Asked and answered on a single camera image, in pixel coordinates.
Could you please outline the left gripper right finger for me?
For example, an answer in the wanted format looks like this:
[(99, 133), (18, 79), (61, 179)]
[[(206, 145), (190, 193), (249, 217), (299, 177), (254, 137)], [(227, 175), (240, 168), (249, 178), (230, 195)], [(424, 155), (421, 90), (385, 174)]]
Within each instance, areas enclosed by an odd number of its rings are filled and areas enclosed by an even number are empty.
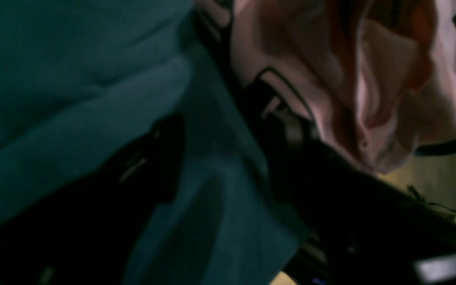
[(244, 112), (268, 161), (271, 189), (311, 232), (284, 272), (300, 285), (456, 285), (456, 225), (319, 140), (315, 124), (264, 109), (257, 80)]

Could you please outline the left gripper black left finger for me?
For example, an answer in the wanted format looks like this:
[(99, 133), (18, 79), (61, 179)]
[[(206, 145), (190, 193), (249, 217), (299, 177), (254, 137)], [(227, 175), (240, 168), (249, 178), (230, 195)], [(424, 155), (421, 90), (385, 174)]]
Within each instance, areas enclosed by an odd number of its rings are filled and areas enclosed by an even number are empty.
[(0, 226), (2, 285), (120, 285), (159, 204), (179, 187), (185, 122), (172, 114), (98, 170)]

